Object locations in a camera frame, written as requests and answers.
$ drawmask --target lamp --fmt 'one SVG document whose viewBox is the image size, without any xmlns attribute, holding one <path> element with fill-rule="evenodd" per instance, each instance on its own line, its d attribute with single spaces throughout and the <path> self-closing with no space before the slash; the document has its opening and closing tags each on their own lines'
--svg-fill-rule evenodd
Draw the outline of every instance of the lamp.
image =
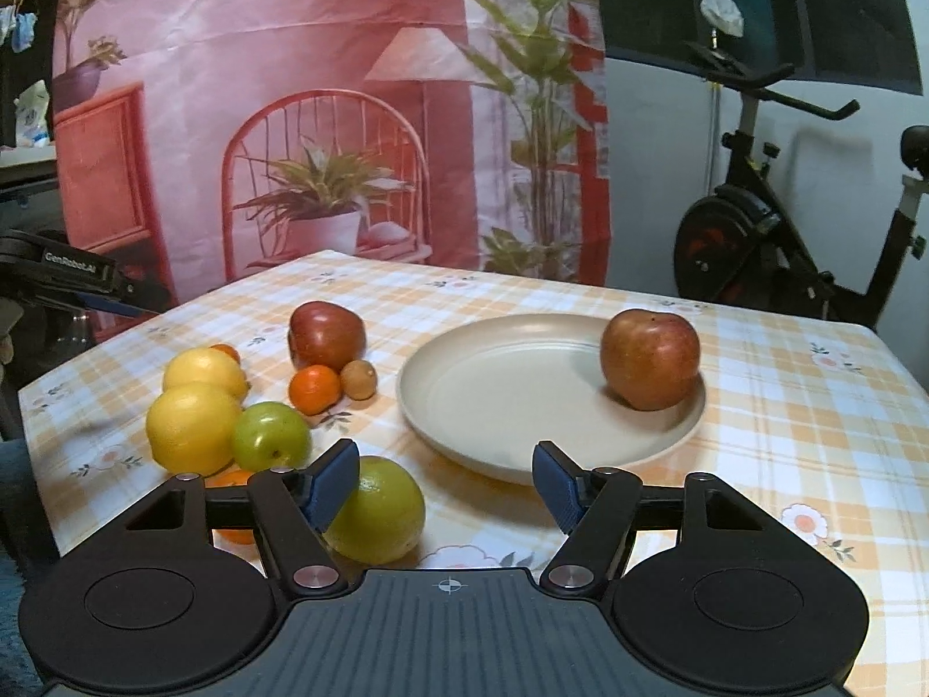
<svg viewBox="0 0 929 697">
<path fill-rule="evenodd" d="M 403 27 L 387 44 L 384 52 L 364 77 L 365 81 L 414 81 L 420 86 L 423 104 L 423 152 L 429 165 L 429 104 L 426 81 L 467 81 L 478 83 L 486 77 L 462 55 L 440 28 Z M 429 202 L 429 192 L 424 200 Z M 426 237 L 429 237 L 429 206 L 424 213 Z"/>
</svg>

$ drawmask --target red chair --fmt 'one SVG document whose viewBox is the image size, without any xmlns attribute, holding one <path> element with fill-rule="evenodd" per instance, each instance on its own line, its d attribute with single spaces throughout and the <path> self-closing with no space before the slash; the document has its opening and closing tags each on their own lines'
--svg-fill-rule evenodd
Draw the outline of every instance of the red chair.
<svg viewBox="0 0 929 697">
<path fill-rule="evenodd" d="M 387 194 L 384 203 L 370 205 L 369 229 L 359 234 L 354 249 L 353 234 L 345 248 L 324 248 L 396 262 L 424 262 L 430 256 L 432 249 L 424 241 L 426 157 L 418 134 L 403 115 L 376 97 L 347 89 L 319 89 L 285 96 L 254 113 L 226 147 L 221 196 L 227 281 L 311 253 L 288 244 L 288 222 L 273 222 L 273 213 L 254 217 L 254 210 L 234 209 L 278 188 L 268 178 L 273 172 L 268 162 L 302 160 L 304 138 L 324 149 L 369 152 L 407 184 L 406 190 Z M 393 222 L 399 228 L 371 229 L 380 222 Z M 392 238 L 375 239 L 376 233 L 386 230 Z"/>
</svg>

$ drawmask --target dark window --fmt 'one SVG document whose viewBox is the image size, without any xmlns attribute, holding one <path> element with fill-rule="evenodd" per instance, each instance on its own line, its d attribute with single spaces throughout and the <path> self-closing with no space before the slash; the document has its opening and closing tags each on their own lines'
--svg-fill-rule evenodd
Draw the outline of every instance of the dark window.
<svg viewBox="0 0 929 697">
<path fill-rule="evenodd" d="M 921 95 L 906 0 L 734 0 L 742 39 L 721 46 L 752 69 L 790 62 L 797 78 Z M 700 0 L 600 0 L 607 54 L 692 70 L 684 41 L 709 44 Z"/>
</svg>

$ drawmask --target ridged gray surface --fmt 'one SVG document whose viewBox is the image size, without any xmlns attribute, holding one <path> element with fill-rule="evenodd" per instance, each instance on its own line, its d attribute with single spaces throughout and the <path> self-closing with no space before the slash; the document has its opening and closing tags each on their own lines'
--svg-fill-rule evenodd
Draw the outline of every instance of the ridged gray surface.
<svg viewBox="0 0 929 697">
<path fill-rule="evenodd" d="M 821 697 L 841 693 L 820 691 Z M 79 694 L 57 687 L 48 697 Z M 189 694 L 685 697 L 701 692 L 644 668 L 619 645 L 593 604 L 547 597 L 521 570 L 375 570 L 352 595 L 298 604 L 262 654 Z"/>
</svg>

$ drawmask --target green apple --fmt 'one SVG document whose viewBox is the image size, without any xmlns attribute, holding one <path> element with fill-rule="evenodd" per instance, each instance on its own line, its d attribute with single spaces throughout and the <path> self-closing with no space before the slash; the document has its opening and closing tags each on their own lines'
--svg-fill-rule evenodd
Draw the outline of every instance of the green apple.
<svg viewBox="0 0 929 697">
<path fill-rule="evenodd" d="M 236 422 L 232 433 L 235 463 L 249 472 L 271 466 L 305 465 L 311 437 L 304 418 L 290 406 L 264 401 L 249 406 Z"/>
</svg>

